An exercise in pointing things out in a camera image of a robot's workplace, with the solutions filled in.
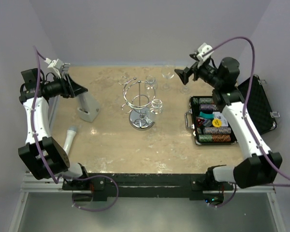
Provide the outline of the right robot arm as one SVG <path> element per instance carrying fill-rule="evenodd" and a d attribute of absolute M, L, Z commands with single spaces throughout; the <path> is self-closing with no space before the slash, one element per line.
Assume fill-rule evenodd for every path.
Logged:
<path fill-rule="evenodd" d="M 210 167 L 210 175 L 205 181 L 207 187 L 216 190 L 223 182 L 230 182 L 244 189 L 273 183 L 282 164 L 282 157 L 280 153 L 271 151 L 250 118 L 244 97 L 236 87 L 240 74 L 239 62 L 226 57 L 215 68 L 210 65 L 210 58 L 203 60 L 198 53 L 190 57 L 194 59 L 192 66 L 183 70 L 176 69 L 175 73 L 184 85 L 193 76 L 194 81 L 202 79 L 213 87 L 214 103 L 230 124 L 244 157 L 235 167 Z"/>

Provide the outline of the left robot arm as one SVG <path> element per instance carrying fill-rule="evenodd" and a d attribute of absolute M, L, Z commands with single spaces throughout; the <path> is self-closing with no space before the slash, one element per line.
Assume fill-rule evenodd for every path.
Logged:
<path fill-rule="evenodd" d="M 37 68 L 22 71 L 21 75 L 24 83 L 19 100 L 26 112 L 28 131 L 25 145 L 18 149 L 20 158 L 38 180 L 63 175 L 74 178 L 73 183 L 79 189 L 87 189 L 90 177 L 80 163 L 70 163 L 67 151 L 51 136 L 48 120 L 50 98 L 75 98 L 87 89 L 68 74 L 51 82 Z"/>

